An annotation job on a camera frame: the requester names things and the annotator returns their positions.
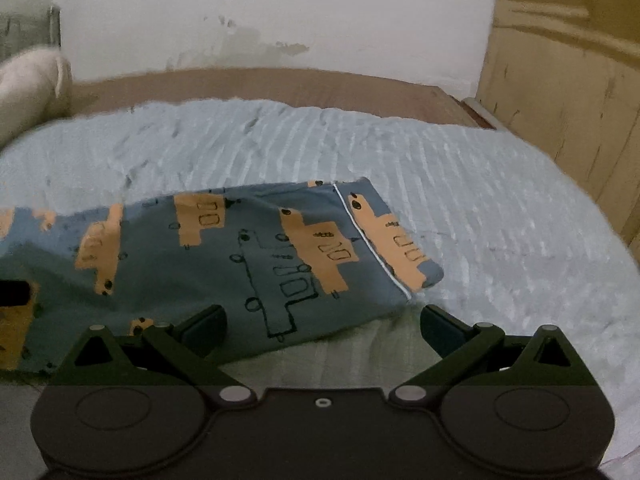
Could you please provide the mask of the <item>metal scrollwork headboard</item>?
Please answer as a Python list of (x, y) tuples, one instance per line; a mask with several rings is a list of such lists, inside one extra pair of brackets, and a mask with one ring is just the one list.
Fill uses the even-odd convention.
[(61, 47), (60, 14), (55, 4), (32, 14), (2, 13), (0, 60), (34, 47)]

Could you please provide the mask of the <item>brown wooden bed frame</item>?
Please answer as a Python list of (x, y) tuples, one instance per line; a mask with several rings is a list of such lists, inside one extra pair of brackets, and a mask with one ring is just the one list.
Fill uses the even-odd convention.
[(93, 115), (146, 102), (269, 100), (339, 108), (378, 117), (490, 129), (491, 123), (444, 90), (399, 80), (301, 68), (191, 68), (76, 82), (70, 114)]

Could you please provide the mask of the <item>light wooden wardrobe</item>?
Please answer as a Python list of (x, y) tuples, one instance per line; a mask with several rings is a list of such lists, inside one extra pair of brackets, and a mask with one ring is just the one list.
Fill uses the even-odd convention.
[(639, 0), (496, 0), (476, 98), (639, 251)]

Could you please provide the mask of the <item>light blue textured bedspread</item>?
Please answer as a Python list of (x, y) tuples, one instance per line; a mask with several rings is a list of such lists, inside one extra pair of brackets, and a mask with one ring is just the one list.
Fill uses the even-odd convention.
[(90, 324), (211, 304), (253, 388), (390, 388), (432, 365), (424, 304), (560, 326), (604, 390), (613, 479), (639, 474), (639, 269), (598, 206), (511, 133), (271, 101), (56, 120), (1, 153), (1, 368), (43, 377)]

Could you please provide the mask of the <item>cream rolled blanket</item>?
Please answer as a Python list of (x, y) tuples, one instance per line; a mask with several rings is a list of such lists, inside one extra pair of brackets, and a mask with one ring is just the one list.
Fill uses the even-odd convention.
[(1, 146), (70, 112), (73, 76), (60, 49), (35, 47), (1, 63)]

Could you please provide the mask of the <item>blue pants with orange trucks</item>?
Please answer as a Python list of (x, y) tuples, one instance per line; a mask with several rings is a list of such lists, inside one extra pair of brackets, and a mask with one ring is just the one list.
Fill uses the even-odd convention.
[(401, 311), (442, 280), (367, 179), (209, 188), (58, 214), (1, 213), (1, 366), (55, 370), (91, 325), (118, 336), (228, 316), (217, 362), (303, 344)]

